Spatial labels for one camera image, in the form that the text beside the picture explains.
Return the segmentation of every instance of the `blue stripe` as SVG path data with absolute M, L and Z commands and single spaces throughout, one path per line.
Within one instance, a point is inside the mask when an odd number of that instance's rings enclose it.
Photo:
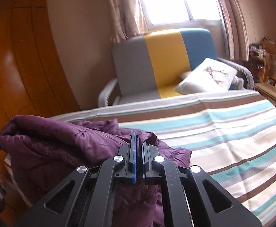
M 188 28 L 180 30 L 189 57 L 191 70 L 199 66 L 205 58 L 218 60 L 216 48 L 209 30 Z
M 244 172 L 246 172 L 252 168 L 256 168 L 256 167 L 260 166 L 261 164 L 269 161 L 275 155 L 276 155 L 276 147 L 273 148 L 272 150 L 268 151 L 266 154 L 254 159 L 254 160 L 247 161 L 239 166 L 232 167 L 223 172 L 213 174 L 212 177 L 217 182 L 224 182 L 224 181 L 229 180 L 235 176 L 241 175 Z
M 261 124 L 245 132 L 216 136 L 202 142 L 194 142 L 194 143 L 189 143 L 189 144 L 184 144 L 179 146 L 172 146 L 172 147 L 173 148 L 181 147 L 181 148 L 187 148 L 187 149 L 194 149 L 194 148 L 200 148 L 200 147 L 208 148 L 208 147 L 211 147 L 210 145 L 215 146 L 217 143 L 228 142 L 231 140 L 238 140 L 238 138 L 242 139 L 242 138 L 250 137 L 252 134 L 255 134 L 263 129 L 267 129 L 270 126 L 273 126 L 275 124 L 276 124 L 276 118 L 270 122 Z
M 137 157 L 137 143 L 138 143 L 137 133 L 134 133 L 134 134 L 135 134 L 136 138 L 134 140 L 135 144 L 134 144 L 134 153 L 133 153 L 133 184 L 136 183 L 136 163 L 137 163 L 136 157 Z
M 261 212 L 266 210 L 270 205 L 272 205 L 276 201 L 276 194 L 270 198 L 267 202 L 265 202 L 262 206 L 257 208 L 256 210 L 252 211 L 252 213 L 258 216 Z
M 159 130 L 178 129 L 183 127 L 207 124 L 212 120 L 221 121 L 226 119 L 238 118 L 241 116 L 253 114 L 255 112 L 263 111 L 271 107 L 272 107 L 272 104 L 270 102 L 263 102 L 260 104 L 253 105 L 249 108 L 243 107 L 240 109 L 236 109 L 235 111 L 226 111 L 226 112 L 208 111 L 205 114 L 201 114 L 199 116 L 187 118 L 187 119 L 168 120 L 163 122 L 153 122 L 153 123 L 145 123 L 145 124 L 130 124 L 130 125 L 121 124 L 120 127 L 147 130 L 149 132 L 155 132 Z

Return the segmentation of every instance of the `curtain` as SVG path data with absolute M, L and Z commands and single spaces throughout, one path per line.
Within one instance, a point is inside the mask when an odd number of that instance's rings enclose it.
M 228 35 L 229 58 L 249 60 L 249 40 L 238 0 L 219 0 Z
M 147 31 L 140 0 L 109 0 L 112 7 L 113 44 L 118 44 Z

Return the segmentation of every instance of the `chair armrest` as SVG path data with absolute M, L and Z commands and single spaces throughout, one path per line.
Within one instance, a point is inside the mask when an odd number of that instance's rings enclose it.
M 237 71 L 242 72 L 247 79 L 247 89 L 254 89 L 254 78 L 251 74 L 251 72 L 244 66 L 241 66 L 235 62 L 232 62 L 230 60 L 222 59 L 218 57 L 218 60 L 225 63 L 226 65 L 229 65 L 233 68 L 235 68 Z
M 115 86 L 118 83 L 118 79 L 114 78 L 101 91 L 98 97 L 98 107 L 107 107 L 109 105 L 109 97 L 112 94 Z
M 244 84 L 243 78 L 238 78 L 238 87 L 239 87 L 239 89 L 244 89 L 243 84 Z

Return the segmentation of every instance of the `yellow stripe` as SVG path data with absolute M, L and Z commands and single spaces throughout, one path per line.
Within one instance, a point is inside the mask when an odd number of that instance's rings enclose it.
M 173 84 L 166 87 L 158 88 L 160 97 L 166 98 L 166 97 L 173 97 L 173 96 L 182 96 L 180 93 L 174 91 L 175 87 L 176 85 Z
M 179 82 L 179 74 L 190 71 L 181 33 L 179 30 L 168 30 L 154 32 L 144 37 L 158 89 L 175 86 Z

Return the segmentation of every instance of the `window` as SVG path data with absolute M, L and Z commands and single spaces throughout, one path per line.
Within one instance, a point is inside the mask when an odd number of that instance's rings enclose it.
M 196 20 L 220 22 L 217 0 L 141 0 L 149 29 Z

